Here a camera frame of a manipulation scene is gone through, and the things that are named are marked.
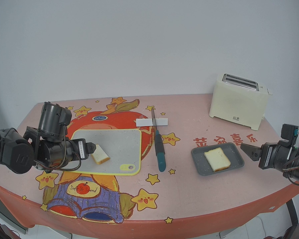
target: toaster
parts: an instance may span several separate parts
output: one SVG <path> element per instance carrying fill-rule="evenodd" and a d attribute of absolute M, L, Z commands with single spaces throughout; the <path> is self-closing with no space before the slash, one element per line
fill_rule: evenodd
<path fill-rule="evenodd" d="M 209 116 L 258 130 L 269 95 L 272 93 L 258 82 L 231 74 L 218 75 Z"/>

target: red apple print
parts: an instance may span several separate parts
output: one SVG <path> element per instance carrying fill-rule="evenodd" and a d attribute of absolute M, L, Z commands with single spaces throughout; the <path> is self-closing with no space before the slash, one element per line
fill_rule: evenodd
<path fill-rule="evenodd" d="M 90 112 L 85 117 L 80 119 L 75 118 L 71 121 L 70 127 L 68 127 L 67 137 L 71 138 L 73 133 L 78 129 L 126 129 L 136 128 L 136 119 L 147 118 L 143 114 L 126 111 L 112 114 L 101 114 L 102 111 Z M 96 116 L 106 116 L 107 119 L 95 121 L 93 120 Z M 154 130 L 152 127 L 142 127 L 142 158 L 143 159 L 150 150 L 150 146 L 153 143 L 152 137 Z"/>
<path fill-rule="evenodd" d="M 85 195 L 87 193 L 89 193 L 90 191 L 90 186 L 88 185 L 88 183 L 80 183 L 77 187 L 76 187 L 76 192 L 80 195 Z"/>

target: plastic tray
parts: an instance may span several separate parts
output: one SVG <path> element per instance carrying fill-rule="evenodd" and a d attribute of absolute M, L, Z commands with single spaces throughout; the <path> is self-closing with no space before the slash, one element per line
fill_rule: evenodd
<path fill-rule="evenodd" d="M 228 167 L 227 169 L 214 172 L 213 169 L 211 168 L 210 164 L 208 163 L 208 160 L 205 157 L 204 152 L 207 152 L 209 150 L 216 149 L 216 148 L 222 148 L 223 152 L 228 157 L 231 164 L 230 164 L 230 167 Z M 244 166 L 244 164 L 245 164 L 237 147 L 232 142 L 194 148 L 194 149 L 192 149 L 192 156 L 193 156 L 194 163 L 195 163 L 198 173 L 200 175 L 204 175 L 204 176 L 236 169 L 236 168 Z"/>

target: toast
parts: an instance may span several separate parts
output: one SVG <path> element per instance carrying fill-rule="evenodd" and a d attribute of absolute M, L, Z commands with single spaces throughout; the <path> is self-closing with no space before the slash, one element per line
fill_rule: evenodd
<path fill-rule="evenodd" d="M 204 152 L 204 155 L 214 172 L 230 167 L 231 162 L 223 152 L 222 148 L 212 149 L 210 151 Z"/>

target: gray cutting board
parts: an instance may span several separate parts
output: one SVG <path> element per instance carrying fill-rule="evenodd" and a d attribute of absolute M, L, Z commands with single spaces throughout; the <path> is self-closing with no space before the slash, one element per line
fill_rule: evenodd
<path fill-rule="evenodd" d="M 86 142 L 99 144 L 110 160 L 96 164 L 90 155 L 82 160 L 81 167 L 75 173 L 102 175 L 135 175 L 141 169 L 141 138 L 138 129 L 96 129 L 77 130 L 72 139 L 85 138 Z M 70 162 L 64 168 L 74 168 L 78 161 Z"/>

